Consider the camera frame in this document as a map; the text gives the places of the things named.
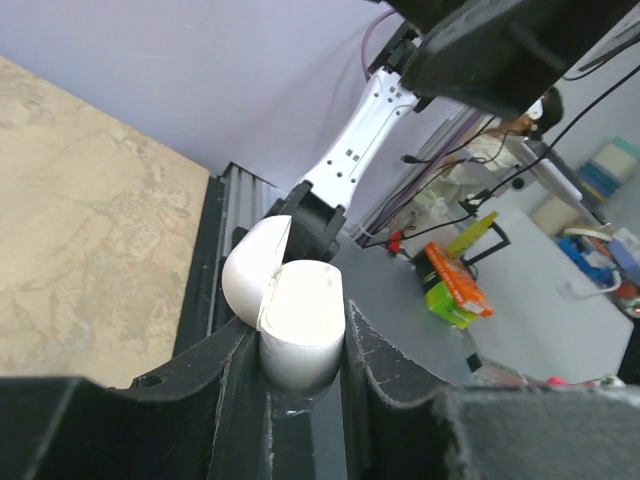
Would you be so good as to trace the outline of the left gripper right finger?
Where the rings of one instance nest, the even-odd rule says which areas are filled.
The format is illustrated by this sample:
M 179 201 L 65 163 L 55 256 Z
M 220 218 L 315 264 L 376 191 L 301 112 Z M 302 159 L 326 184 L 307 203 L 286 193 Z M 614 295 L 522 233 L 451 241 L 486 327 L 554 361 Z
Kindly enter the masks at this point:
M 351 479 L 635 479 L 634 386 L 448 384 L 346 305 L 342 416 Z

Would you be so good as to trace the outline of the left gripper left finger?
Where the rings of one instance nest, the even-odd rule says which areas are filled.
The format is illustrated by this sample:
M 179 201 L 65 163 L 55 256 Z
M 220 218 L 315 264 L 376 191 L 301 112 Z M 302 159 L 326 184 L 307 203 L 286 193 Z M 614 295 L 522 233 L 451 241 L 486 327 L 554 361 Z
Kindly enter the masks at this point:
M 128 389 L 2 378 L 2 478 L 256 478 L 257 346 L 256 331 L 233 319 Z

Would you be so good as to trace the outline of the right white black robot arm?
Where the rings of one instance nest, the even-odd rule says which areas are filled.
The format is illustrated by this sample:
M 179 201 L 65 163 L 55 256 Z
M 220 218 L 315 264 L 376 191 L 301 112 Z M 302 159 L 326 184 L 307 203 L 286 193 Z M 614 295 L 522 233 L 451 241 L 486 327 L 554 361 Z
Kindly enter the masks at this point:
M 403 24 L 370 66 L 351 118 L 272 207 L 284 257 L 329 261 L 356 187 L 397 123 L 445 97 L 515 119 L 633 9 L 630 1 L 396 1 Z

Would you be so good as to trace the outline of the white earbud charging case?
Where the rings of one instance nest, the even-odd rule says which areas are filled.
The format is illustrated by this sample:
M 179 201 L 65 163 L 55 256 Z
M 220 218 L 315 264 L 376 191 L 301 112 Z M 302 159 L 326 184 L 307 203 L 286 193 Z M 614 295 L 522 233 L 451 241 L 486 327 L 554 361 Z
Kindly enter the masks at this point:
M 338 371 L 346 332 L 341 271 L 284 260 L 292 218 L 256 223 L 231 251 L 222 289 L 232 312 L 259 333 L 262 370 L 277 389 L 323 389 Z

